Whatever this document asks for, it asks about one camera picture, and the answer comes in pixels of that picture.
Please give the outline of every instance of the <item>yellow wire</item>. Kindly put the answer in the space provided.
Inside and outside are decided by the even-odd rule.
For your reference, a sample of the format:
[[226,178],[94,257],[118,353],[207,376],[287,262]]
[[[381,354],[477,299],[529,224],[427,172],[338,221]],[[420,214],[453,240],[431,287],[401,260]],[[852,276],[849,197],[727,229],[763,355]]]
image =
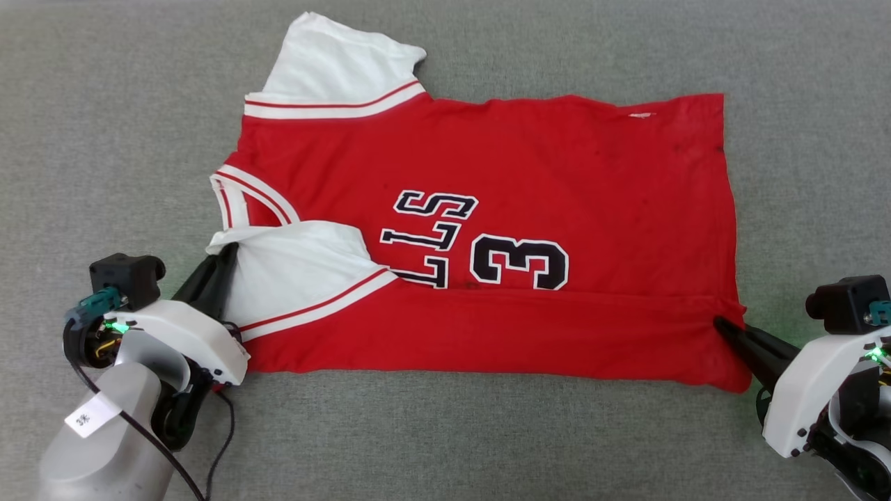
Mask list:
[[97,348],[97,349],[96,349],[96,358],[99,358],[99,357],[102,356],[102,355],[99,354],[100,351],[102,351],[102,350],[104,350],[104,349],[106,349],[106,348],[110,348],[110,347],[111,347],[112,345],[114,345],[116,342],[118,342],[118,340],[111,340],[111,341],[106,342],[105,344],[103,344],[103,345],[100,346],[99,348]]

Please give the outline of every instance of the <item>black cable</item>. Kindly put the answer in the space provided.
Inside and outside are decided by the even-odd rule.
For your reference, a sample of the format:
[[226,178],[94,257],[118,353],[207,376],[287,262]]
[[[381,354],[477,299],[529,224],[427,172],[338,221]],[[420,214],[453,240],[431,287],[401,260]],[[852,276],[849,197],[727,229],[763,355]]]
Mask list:
[[217,457],[214,458],[213,464],[210,466],[210,471],[208,472],[208,486],[204,491],[204,499],[205,501],[210,501],[210,487],[211,483],[214,481],[214,472],[217,470],[217,465],[220,462],[220,459],[223,458],[223,453],[229,447],[229,443],[232,442],[232,437],[235,434],[235,407],[232,405],[232,401],[223,394],[223,391],[220,390],[217,392],[217,396],[220,397],[226,405],[229,406],[229,436],[225,438],[225,442],[223,442],[223,448],[217,453]]
[[[65,324],[65,330],[64,330],[64,333],[62,334],[62,336],[64,338],[68,338],[68,336],[70,335],[70,332],[71,332],[71,327],[73,327],[73,326],[74,326],[74,320],[69,320],[68,323]],[[84,382],[84,384],[86,385],[87,388],[90,389],[90,391],[98,394],[100,391],[99,387],[96,386],[96,384],[93,382],[93,380],[90,379],[90,376],[86,375],[86,373],[84,372],[84,369],[81,368],[80,364],[77,361],[71,360],[71,359],[69,359],[69,363],[71,364],[71,367],[74,369],[74,372],[77,373],[78,377],[80,378],[80,381]],[[136,429],[136,431],[139,431],[139,434],[144,436],[145,439],[147,439],[153,446],[155,446],[155,448],[158,451],[160,451],[160,453],[170,462],[170,464],[173,465],[174,469],[180,474],[181,477],[183,477],[183,480],[185,480],[186,485],[189,486],[189,489],[192,491],[192,493],[195,495],[195,499],[198,499],[198,501],[209,501],[210,500],[210,483],[213,480],[214,470],[217,468],[217,464],[219,463],[220,458],[223,457],[223,453],[225,452],[226,448],[229,447],[229,442],[232,441],[232,437],[235,433],[235,408],[232,405],[232,401],[229,400],[229,398],[227,398],[222,393],[218,392],[217,395],[220,398],[222,398],[223,401],[229,406],[229,422],[230,422],[229,436],[226,438],[225,443],[223,444],[223,448],[220,449],[219,453],[217,454],[217,458],[214,459],[214,463],[210,467],[210,472],[208,473],[208,493],[206,496],[203,496],[201,494],[201,491],[198,489],[198,485],[195,483],[195,480],[192,479],[192,476],[189,475],[189,473],[185,470],[183,465],[180,464],[180,462],[176,460],[176,458],[173,456],[173,453],[170,452],[170,449],[168,449],[164,444],[162,444],[160,442],[160,440],[155,438],[155,436],[153,434],[151,434],[151,431],[146,430],[145,427],[142,426],[141,423],[139,423],[138,421],[136,421],[136,419],[133,418],[133,416],[129,415],[124,410],[120,411],[121,418],[123,418],[124,421],[128,422],[130,424],[130,426],[133,426],[134,429]]]

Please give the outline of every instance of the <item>red and white striped trim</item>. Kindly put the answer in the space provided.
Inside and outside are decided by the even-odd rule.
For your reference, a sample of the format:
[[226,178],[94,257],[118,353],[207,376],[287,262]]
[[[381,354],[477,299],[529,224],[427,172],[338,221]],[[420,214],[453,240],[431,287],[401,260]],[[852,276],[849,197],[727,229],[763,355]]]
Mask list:
[[309,308],[303,308],[285,315],[276,316],[241,328],[241,337],[245,341],[256,339],[271,333],[278,333],[291,327],[308,324],[341,311],[343,308],[359,301],[377,291],[398,277],[386,268],[382,268],[349,289]]
[[210,176],[217,194],[225,229],[249,226],[248,206],[244,195],[248,194],[266,205],[283,225],[297,223],[300,217],[290,202],[272,186],[264,183],[240,168],[224,165]]
[[259,119],[357,119],[369,117],[405,103],[424,94],[421,82],[413,80],[368,103],[356,104],[300,104],[264,99],[263,93],[248,94],[244,114]]

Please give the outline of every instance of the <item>cable tag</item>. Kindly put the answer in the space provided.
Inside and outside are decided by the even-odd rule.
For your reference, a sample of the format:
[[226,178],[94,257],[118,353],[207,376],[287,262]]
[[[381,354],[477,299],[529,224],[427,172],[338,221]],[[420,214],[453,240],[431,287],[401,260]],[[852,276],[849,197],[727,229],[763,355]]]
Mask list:
[[111,418],[120,414],[120,410],[120,407],[100,391],[66,417],[65,423],[76,431],[81,439],[85,439],[111,421]]

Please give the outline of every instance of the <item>gray fabric surface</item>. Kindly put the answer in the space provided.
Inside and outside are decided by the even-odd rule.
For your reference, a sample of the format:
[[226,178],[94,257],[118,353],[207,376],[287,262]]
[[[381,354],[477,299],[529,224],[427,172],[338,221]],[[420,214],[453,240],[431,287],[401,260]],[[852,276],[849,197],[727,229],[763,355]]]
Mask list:
[[[0,498],[84,394],[59,343],[86,266],[153,253],[174,291],[219,226],[232,150],[290,20],[315,10],[420,45],[434,96],[727,94],[747,320],[801,343],[806,295],[891,277],[885,0],[141,1],[0,9]],[[215,499],[834,500],[820,460],[760,437],[753,393],[535,375],[254,375]],[[200,480],[215,399],[180,455]],[[189,499],[171,483],[168,499]]]

